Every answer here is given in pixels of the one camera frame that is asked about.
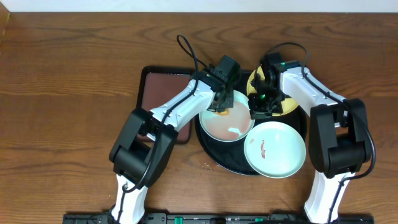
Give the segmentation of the green and yellow sponge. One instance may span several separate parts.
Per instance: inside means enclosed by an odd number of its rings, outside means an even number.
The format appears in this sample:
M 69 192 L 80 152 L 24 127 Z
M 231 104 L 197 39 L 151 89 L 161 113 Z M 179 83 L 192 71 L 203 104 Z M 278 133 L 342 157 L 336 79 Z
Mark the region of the green and yellow sponge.
M 226 108 L 223 111 L 215 111 L 215 114 L 220 115 L 220 116 L 225 116 L 225 115 L 229 115 L 229 109 Z

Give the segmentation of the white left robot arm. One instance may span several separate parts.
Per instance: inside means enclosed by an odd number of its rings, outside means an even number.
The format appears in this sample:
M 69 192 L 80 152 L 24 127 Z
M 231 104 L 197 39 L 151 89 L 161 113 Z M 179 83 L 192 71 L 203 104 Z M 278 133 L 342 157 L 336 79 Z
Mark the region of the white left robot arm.
M 168 102 L 149 111 L 134 109 L 110 153 L 118 182 L 111 216 L 115 223 L 138 223 L 144 216 L 148 188 L 165 170 L 178 132 L 208 109 L 231 108 L 233 87 L 240 70 L 195 72 L 187 86 Z

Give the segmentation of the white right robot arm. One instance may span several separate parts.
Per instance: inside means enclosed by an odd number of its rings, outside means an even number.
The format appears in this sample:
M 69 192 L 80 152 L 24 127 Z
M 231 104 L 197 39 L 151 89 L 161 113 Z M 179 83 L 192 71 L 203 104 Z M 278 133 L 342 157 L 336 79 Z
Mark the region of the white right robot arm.
M 316 172 L 304 211 L 311 223 L 337 222 L 349 181 L 366 177 L 375 165 L 364 103 L 333 93 L 298 60 L 263 60 L 252 74 L 248 83 L 255 89 L 249 95 L 254 118 L 272 116 L 287 99 L 309 116 L 308 153 Z

